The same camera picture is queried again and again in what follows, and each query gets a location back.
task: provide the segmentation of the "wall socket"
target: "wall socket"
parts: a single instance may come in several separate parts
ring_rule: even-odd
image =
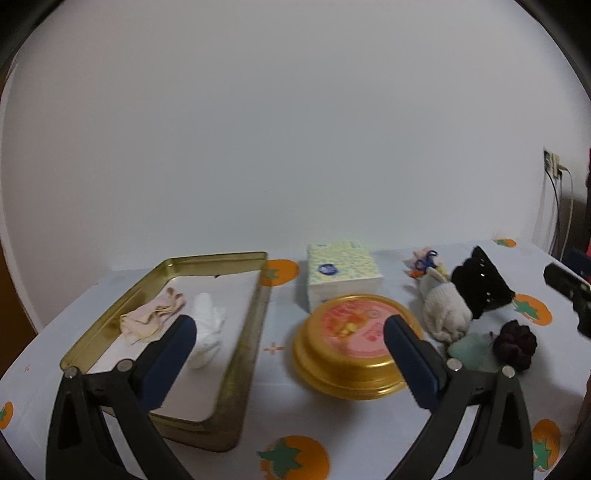
[[[552,178],[558,178],[558,166],[560,165],[560,157],[555,153],[544,150],[544,170],[547,171]]]

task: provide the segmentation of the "round gold tin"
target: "round gold tin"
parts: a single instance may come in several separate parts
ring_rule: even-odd
[[[423,331],[399,303],[370,294],[337,297],[318,307],[293,341],[298,375],[315,389],[345,400],[373,400],[406,386],[384,344],[384,322],[400,315]]]

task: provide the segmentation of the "tissue package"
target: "tissue package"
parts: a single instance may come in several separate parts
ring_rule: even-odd
[[[326,300],[352,293],[377,293],[383,275],[358,242],[308,245],[310,313]]]

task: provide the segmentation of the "orange cross pattern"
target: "orange cross pattern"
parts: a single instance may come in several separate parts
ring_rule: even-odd
[[[275,342],[273,342],[271,344],[271,348],[264,348],[263,351],[264,352],[269,352],[271,355],[275,355],[275,352],[278,352],[279,350],[283,350],[284,347],[282,346],[275,346]]]

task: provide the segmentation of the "dark red scrunchie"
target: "dark red scrunchie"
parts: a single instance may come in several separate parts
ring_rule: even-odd
[[[527,325],[511,320],[503,325],[499,336],[492,344],[492,351],[501,365],[510,365],[522,372],[531,366],[531,357],[538,340]]]

